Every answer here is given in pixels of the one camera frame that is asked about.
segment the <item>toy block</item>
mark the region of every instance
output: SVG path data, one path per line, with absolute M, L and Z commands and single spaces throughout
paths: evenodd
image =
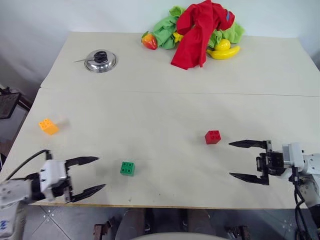
M 120 173 L 125 176 L 133 177 L 135 174 L 135 164 L 133 162 L 123 161 Z
M 206 144 L 217 144 L 221 140 L 219 131 L 208 131 L 204 136 Z
M 49 118 L 39 122 L 39 126 L 42 131 L 49 135 L 55 134 L 59 131 L 59 128 Z

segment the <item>green lego block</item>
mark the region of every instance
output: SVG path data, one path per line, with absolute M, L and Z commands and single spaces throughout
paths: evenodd
M 135 164 L 133 162 L 123 161 L 120 173 L 125 176 L 133 177 L 135 174 Z

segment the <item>yellow banana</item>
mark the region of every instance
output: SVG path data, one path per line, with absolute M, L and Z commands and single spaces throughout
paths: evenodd
M 212 51 L 207 49 L 206 52 L 213 58 L 217 60 L 224 60 L 224 59 L 229 59 L 236 55 L 240 50 L 239 46 L 235 46 L 233 48 L 230 48 L 228 50 L 224 51 Z
M 214 50 L 224 51 L 231 47 L 230 41 L 228 39 L 221 39 L 221 41 L 214 46 Z

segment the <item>robotic arm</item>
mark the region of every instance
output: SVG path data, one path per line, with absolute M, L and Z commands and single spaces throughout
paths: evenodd
M 318 235 L 320 235 L 320 153 L 303 155 L 299 143 L 282 145 L 282 152 L 273 151 L 270 140 L 242 140 L 231 142 L 229 145 L 240 148 L 257 147 L 265 149 L 265 152 L 260 153 L 256 158 L 256 168 L 258 172 L 262 173 L 261 177 L 232 172 L 229 174 L 245 182 L 262 185 L 269 185 L 269 175 L 283 179 L 287 178 L 295 188 L 294 198 L 297 203 L 295 211 L 298 228 L 300 226 L 297 213 L 300 214 L 307 231 L 307 226 L 299 208 L 301 204 L 305 203 L 318 228 Z
M 10 179 L 23 165 L 41 153 L 46 153 L 46 162 L 40 172 L 25 178 Z M 20 165 L 4 182 L 0 183 L 0 240 L 21 240 L 26 221 L 25 205 L 39 200 L 55 200 L 64 196 L 66 203 L 88 198 L 101 190 L 105 184 L 85 189 L 73 195 L 71 178 L 68 174 L 73 165 L 84 165 L 98 160 L 94 156 L 82 156 L 69 160 L 51 159 L 49 150 L 36 153 Z

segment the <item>tiled floor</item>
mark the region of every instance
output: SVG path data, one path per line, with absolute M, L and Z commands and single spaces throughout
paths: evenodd
M 295 215 L 293 209 L 285 210 L 209 210 L 211 223 L 219 237 L 228 238 L 225 227 L 247 225 L 253 240 L 293 240 Z M 120 220 L 124 208 L 111 207 L 51 207 L 27 206 L 27 219 L 23 240 L 91 240 L 94 224 L 103 224 L 112 216 Z M 155 208 L 157 232 L 178 232 L 178 210 Z M 316 226 L 307 209 L 303 210 L 307 224 L 316 239 Z

